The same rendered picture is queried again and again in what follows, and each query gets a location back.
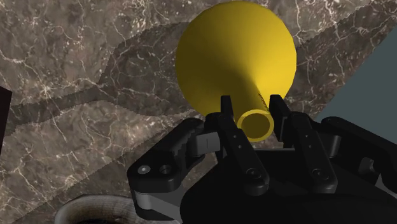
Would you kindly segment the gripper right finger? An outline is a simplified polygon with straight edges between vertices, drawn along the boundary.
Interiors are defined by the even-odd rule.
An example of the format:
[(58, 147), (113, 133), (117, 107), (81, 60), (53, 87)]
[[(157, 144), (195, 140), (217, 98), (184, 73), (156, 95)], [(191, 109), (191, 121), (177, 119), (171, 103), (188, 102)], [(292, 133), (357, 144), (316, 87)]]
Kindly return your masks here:
[(333, 158), (353, 174), (359, 173), (363, 158), (370, 158), (383, 185), (397, 194), (397, 144), (337, 116), (317, 123), (306, 113), (291, 111), (280, 95), (270, 96), (269, 110), (277, 140), (295, 149), (308, 191), (336, 192)]

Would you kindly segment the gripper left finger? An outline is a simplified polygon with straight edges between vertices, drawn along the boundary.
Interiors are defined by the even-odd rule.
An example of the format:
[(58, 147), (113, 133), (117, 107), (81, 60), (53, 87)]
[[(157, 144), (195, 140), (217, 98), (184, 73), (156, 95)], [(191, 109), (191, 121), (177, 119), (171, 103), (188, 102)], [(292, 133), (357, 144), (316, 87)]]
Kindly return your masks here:
[(145, 220), (180, 220), (185, 189), (182, 181), (208, 153), (216, 153), (220, 176), (231, 175), (223, 189), (236, 187), (243, 195), (258, 197), (270, 178), (242, 129), (233, 120), (231, 98), (220, 98), (221, 110), (205, 120), (187, 118), (152, 146), (127, 170), (134, 207)]

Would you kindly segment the yellow funnel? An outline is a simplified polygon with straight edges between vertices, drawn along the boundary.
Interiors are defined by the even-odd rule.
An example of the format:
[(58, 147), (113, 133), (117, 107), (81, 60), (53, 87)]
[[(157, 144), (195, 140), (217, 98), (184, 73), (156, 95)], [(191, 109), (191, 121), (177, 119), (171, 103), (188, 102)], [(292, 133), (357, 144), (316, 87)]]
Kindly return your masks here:
[(284, 22), (247, 1), (212, 6), (194, 18), (176, 50), (178, 85), (190, 106), (206, 116), (231, 98), (234, 121), (251, 142), (274, 130), (270, 96), (285, 97), (296, 73), (296, 48)]

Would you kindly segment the grey round cup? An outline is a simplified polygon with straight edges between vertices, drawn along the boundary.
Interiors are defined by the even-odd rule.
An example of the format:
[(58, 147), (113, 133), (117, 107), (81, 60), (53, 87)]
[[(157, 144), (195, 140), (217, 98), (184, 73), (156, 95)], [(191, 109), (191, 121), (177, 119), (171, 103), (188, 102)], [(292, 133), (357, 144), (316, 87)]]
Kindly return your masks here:
[(144, 194), (137, 197), (118, 195), (81, 195), (65, 203), (56, 213), (54, 224), (78, 224), (101, 220), (116, 224), (134, 224), (137, 217), (148, 221), (182, 224), (178, 204)]

